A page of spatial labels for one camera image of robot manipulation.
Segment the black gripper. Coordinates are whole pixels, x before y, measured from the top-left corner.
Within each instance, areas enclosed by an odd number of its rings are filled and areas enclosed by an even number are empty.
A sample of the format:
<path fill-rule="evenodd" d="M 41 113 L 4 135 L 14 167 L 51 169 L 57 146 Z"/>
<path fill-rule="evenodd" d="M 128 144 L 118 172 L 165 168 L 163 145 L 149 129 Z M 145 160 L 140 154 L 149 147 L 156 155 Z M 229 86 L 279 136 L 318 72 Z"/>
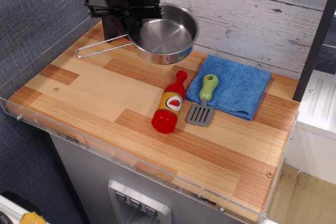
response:
<path fill-rule="evenodd" d="M 142 19 L 161 19 L 160 0 L 119 0 L 119 6 L 108 6 L 105 0 L 84 0 L 90 15 L 123 19 L 124 34 L 138 43 L 143 25 Z"/>

